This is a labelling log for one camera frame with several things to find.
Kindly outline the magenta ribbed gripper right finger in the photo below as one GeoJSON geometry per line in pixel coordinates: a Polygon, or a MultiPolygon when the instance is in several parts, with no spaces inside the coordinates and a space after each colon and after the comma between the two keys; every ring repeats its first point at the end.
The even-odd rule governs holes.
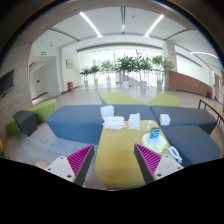
{"type": "Polygon", "coordinates": [[[146,184],[183,169],[170,155],[160,155],[142,145],[134,145],[134,154],[146,184]]]}

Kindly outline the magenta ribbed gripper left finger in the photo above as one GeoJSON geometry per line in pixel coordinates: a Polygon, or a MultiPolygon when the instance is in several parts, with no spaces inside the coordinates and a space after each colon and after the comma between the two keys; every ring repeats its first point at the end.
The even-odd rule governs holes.
{"type": "Polygon", "coordinates": [[[94,145],[91,144],[68,157],[59,156],[46,168],[46,171],[83,186],[94,154],[94,145]]]}

